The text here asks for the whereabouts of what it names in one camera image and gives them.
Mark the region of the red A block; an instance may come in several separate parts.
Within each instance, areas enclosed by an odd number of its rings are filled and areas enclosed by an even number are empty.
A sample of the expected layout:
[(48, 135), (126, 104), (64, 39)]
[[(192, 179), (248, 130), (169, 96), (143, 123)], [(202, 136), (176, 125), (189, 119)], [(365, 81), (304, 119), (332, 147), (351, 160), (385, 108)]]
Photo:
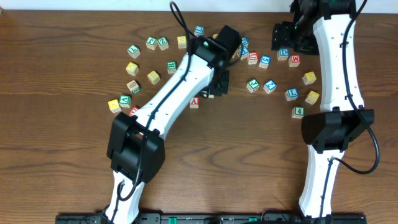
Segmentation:
[(194, 96), (189, 102), (190, 109), (197, 109), (199, 107), (199, 97)]

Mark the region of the blue 2 block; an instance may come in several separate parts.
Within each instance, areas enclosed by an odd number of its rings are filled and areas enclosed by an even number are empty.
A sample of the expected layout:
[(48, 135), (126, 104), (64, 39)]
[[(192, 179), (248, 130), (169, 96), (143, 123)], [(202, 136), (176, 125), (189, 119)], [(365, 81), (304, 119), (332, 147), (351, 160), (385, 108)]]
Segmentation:
[(265, 82), (263, 89), (267, 94), (272, 93), (277, 88), (277, 84), (274, 80), (268, 80)]

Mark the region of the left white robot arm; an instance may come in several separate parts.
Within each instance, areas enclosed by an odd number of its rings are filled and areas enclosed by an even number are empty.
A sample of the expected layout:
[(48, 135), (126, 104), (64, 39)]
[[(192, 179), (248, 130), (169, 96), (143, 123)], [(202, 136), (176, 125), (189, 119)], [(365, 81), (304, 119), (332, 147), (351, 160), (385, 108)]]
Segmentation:
[(165, 138), (189, 102), (215, 87), (229, 72), (230, 59), (241, 46), (239, 32), (224, 26), (216, 38), (194, 37), (180, 66), (159, 92), (132, 116), (119, 113), (111, 127), (107, 157), (114, 189), (102, 223), (133, 223), (144, 186), (165, 161)]

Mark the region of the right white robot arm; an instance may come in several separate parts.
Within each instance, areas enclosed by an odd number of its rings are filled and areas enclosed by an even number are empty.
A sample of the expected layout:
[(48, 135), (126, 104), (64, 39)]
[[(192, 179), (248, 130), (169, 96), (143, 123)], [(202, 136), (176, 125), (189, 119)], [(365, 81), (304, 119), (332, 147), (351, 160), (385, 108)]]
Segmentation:
[[(308, 165), (298, 205), (302, 223), (332, 223), (331, 195), (339, 166), (357, 174), (372, 173), (380, 150), (371, 129), (374, 111), (367, 110), (358, 86), (354, 56), (354, 26), (362, 7), (353, 0), (294, 0), (291, 22), (276, 24), (272, 49), (290, 47), (295, 52), (320, 58), (322, 98), (320, 112), (305, 115), (301, 132), (308, 146)], [(357, 170), (343, 161), (345, 150), (364, 131), (375, 147), (375, 161)]]

